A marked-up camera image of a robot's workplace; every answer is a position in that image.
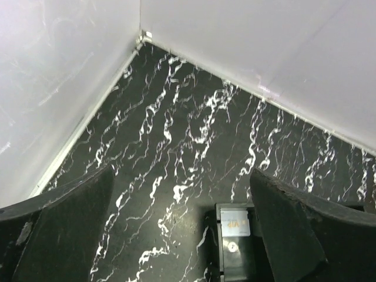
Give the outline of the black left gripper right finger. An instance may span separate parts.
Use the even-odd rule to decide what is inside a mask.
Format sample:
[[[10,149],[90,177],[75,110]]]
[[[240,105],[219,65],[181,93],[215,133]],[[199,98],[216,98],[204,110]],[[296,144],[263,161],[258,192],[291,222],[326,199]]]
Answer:
[[[375,215],[255,168],[251,196],[275,281],[375,281]]]

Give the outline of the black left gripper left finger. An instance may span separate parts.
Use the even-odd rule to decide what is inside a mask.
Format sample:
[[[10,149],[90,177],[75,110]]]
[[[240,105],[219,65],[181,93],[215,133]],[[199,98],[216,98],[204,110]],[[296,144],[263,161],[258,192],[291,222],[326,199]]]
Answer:
[[[114,182],[103,166],[1,208],[1,281],[89,281]]]

